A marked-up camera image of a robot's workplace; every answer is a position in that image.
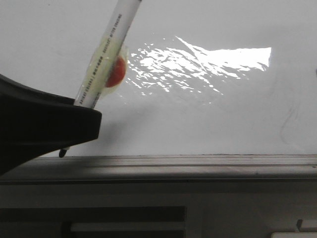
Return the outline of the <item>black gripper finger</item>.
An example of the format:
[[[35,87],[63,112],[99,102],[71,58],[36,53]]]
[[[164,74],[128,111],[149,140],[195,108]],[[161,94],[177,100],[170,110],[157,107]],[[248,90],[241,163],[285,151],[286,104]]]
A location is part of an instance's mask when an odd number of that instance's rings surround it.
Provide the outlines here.
[[[34,158],[98,138],[102,114],[0,77],[0,173]]]

